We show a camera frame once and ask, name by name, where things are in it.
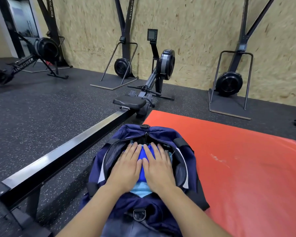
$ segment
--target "black flooring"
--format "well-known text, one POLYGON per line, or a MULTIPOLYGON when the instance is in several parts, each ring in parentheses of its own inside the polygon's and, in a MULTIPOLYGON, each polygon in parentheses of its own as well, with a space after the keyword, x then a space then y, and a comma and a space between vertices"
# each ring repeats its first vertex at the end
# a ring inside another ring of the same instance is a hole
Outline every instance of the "black flooring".
MULTIPOLYGON (((20 72, 0 86, 0 181, 114 113, 118 106, 112 104, 113 98, 129 91, 125 86, 113 91, 90 86, 94 78, 90 71, 60 72, 69 79, 20 72)), ((142 83, 137 80, 134 85, 142 83)), ((249 121, 209 112, 207 91, 164 84, 163 93, 175 95, 176 100, 157 99, 156 110, 296 140, 292 125, 296 107, 249 99, 249 121)), ((134 118, 127 122, 138 123, 134 118)), ((42 225, 57 233, 76 214, 85 191, 86 169, 109 137, 43 186, 38 211, 42 225)), ((0 236, 22 234, 0 217, 0 236)))

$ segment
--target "ski erg frame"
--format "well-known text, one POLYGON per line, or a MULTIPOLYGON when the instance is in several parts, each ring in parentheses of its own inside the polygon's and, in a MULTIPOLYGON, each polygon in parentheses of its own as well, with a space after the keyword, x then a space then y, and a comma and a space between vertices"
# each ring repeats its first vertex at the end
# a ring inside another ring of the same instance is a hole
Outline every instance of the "ski erg frame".
POLYGON ((120 0, 115 0, 118 20, 120 22, 120 27, 121 27, 121 32, 122 32, 122 37, 125 38, 125 43, 122 44, 122 55, 123 55, 123 58, 125 58, 127 60, 130 60, 130 58, 131 58, 131 55, 130 55, 130 27, 131 27, 132 17, 133 17, 134 2, 135 2, 135 0, 129 0, 126 20, 125 20, 120 0))
POLYGON ((48 32, 47 36, 50 37, 59 47, 59 61, 57 61, 57 66, 69 66, 64 58, 64 54, 62 51, 62 43, 64 41, 64 37, 59 36, 58 28, 56 23, 55 11, 54 11, 54 4, 53 0, 46 0, 47 1, 47 8, 43 2, 43 0, 37 0, 39 7, 42 11, 43 17, 45 19, 48 32))
POLYGON ((234 55, 232 57, 230 66, 228 68, 228 72, 236 72, 237 71, 237 68, 240 63, 243 52, 245 52, 247 50, 247 43, 248 43, 250 36, 253 34, 254 30, 257 28, 257 26, 261 22, 262 18, 264 17, 265 13, 270 8, 273 1, 274 0, 268 1, 268 3, 263 8, 262 12, 258 15, 257 19, 254 21, 254 23, 250 27, 249 31, 246 33, 249 0, 245 0, 245 3, 243 5, 243 12, 242 12, 240 37, 239 37, 239 41, 238 41, 236 50, 235 50, 234 55))

